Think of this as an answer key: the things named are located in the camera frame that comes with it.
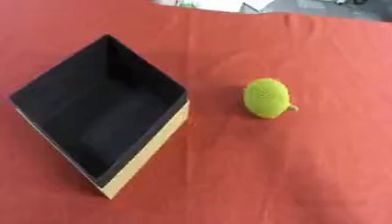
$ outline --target white paper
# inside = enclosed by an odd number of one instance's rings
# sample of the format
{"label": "white paper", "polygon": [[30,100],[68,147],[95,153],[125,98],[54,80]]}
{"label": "white paper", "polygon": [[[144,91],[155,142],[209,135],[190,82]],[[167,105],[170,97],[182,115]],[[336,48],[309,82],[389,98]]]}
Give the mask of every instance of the white paper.
{"label": "white paper", "polygon": [[198,0],[196,2],[198,8],[204,10],[239,12],[243,0]]}
{"label": "white paper", "polygon": [[244,0],[245,4],[251,6],[252,8],[256,10],[262,10],[267,6],[268,4],[274,2],[275,0]]}

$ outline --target orange tablecloth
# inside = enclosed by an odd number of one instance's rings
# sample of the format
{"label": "orange tablecloth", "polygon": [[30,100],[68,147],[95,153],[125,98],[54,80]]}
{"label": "orange tablecloth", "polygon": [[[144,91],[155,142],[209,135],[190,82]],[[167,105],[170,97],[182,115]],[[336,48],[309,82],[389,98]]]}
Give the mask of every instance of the orange tablecloth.
{"label": "orange tablecloth", "polygon": [[[3,0],[0,223],[392,223],[392,26],[240,15],[135,0]],[[190,121],[112,201],[23,120],[8,95],[109,33],[184,83]],[[241,105],[275,77],[300,107]]]}

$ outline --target open box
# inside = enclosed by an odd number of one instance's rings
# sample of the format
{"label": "open box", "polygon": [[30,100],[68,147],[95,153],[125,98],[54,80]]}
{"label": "open box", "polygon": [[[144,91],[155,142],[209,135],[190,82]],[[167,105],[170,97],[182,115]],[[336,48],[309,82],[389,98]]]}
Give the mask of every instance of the open box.
{"label": "open box", "polygon": [[189,107],[181,85],[109,35],[10,98],[110,199],[179,128]]}

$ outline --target box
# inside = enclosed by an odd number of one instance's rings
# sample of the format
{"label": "box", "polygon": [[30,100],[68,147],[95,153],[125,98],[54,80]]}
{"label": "box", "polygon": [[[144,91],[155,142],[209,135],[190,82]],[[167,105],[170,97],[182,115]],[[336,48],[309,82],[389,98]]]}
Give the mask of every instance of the box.
{"label": "box", "polygon": [[181,85],[109,35],[10,98],[110,199],[186,120],[189,108]]}

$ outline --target green ball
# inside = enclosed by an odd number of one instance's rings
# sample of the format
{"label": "green ball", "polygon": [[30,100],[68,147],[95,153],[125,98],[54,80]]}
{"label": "green ball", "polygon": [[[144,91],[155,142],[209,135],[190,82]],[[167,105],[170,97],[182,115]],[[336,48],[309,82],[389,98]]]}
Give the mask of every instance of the green ball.
{"label": "green ball", "polygon": [[245,107],[262,118],[273,119],[287,109],[298,110],[290,104],[287,87],[280,81],[271,78],[252,81],[244,90]]}

